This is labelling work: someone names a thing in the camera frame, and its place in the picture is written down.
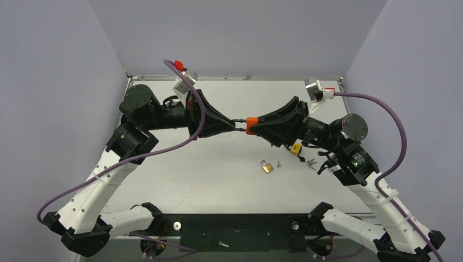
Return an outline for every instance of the padlock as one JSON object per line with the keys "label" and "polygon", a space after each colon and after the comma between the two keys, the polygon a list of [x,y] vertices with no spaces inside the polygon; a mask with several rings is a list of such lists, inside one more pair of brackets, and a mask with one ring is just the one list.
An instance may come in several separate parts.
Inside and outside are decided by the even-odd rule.
{"label": "padlock", "polygon": [[267,163],[267,161],[265,160],[262,160],[260,162],[260,165],[262,166],[262,168],[264,169],[266,173],[270,173],[270,171],[274,169],[274,167],[271,164]]}

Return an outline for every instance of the white table surface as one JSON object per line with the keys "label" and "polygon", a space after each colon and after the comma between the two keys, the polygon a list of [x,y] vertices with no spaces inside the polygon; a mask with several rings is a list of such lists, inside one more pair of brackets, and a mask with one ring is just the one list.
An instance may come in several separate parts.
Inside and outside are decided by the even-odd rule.
{"label": "white table surface", "polygon": [[[174,94],[172,81],[136,84],[148,85],[159,101]],[[339,90],[336,81],[323,81],[322,85]],[[303,81],[204,80],[195,87],[230,119],[267,114],[293,96],[309,101]],[[311,116],[330,123],[346,113],[342,98],[336,97]],[[188,138],[187,128],[152,133],[159,140],[154,150]],[[326,160],[317,156],[317,149],[303,148],[301,155],[307,160],[315,158],[317,169]],[[261,160],[271,163],[274,171],[266,174]],[[318,176],[284,147],[270,147],[264,139],[244,132],[230,132],[145,159],[124,180],[103,212],[151,202],[164,213],[302,213],[310,212],[321,201],[343,212],[370,212],[329,172]]]}

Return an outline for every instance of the bolt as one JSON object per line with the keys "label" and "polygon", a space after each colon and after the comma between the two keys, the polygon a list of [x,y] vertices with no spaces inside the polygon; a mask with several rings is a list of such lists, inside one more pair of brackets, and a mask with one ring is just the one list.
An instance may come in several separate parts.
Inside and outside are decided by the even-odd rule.
{"label": "bolt", "polygon": [[180,222],[174,223],[174,230],[179,231],[182,228],[182,224]]}

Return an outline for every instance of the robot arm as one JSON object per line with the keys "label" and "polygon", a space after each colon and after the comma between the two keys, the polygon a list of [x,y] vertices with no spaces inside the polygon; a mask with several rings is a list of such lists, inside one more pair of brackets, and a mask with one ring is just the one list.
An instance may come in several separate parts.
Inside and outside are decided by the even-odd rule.
{"label": "robot arm", "polygon": [[[307,86],[307,91],[316,105],[334,96],[334,90],[321,89],[318,81]],[[261,136],[277,147],[292,145],[300,139],[305,144],[326,150],[318,152],[320,156],[327,157],[324,165],[365,203],[382,226],[350,217],[326,203],[317,206],[309,216],[321,222],[325,230],[349,237],[377,253],[380,261],[429,261],[430,247],[407,221],[411,219],[436,249],[445,238],[439,231],[429,230],[413,217],[398,199],[397,190],[391,189],[385,180],[380,180],[379,186],[387,193],[387,198],[375,187],[375,180],[381,172],[361,147],[360,141],[366,138],[368,131],[363,118],[349,114],[326,124],[309,117],[308,108],[307,103],[294,97],[279,110],[248,118],[247,133]],[[392,201],[407,217],[403,217]]]}

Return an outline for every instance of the gray wall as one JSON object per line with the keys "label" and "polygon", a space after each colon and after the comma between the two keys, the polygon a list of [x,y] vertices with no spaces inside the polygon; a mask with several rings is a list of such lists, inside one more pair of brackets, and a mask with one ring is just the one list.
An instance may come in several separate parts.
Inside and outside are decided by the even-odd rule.
{"label": "gray wall", "polygon": [[127,78],[86,0],[2,1],[0,35],[1,261],[65,261],[35,213],[96,165]]}
{"label": "gray wall", "polygon": [[344,75],[386,0],[89,0],[132,75]]}
{"label": "gray wall", "polygon": [[[443,232],[446,261],[461,261],[463,2],[389,0],[346,77],[348,92],[383,99],[408,134],[405,162],[388,178],[426,226]],[[349,100],[364,116],[365,141],[382,170],[399,154],[399,134],[378,106]]]}

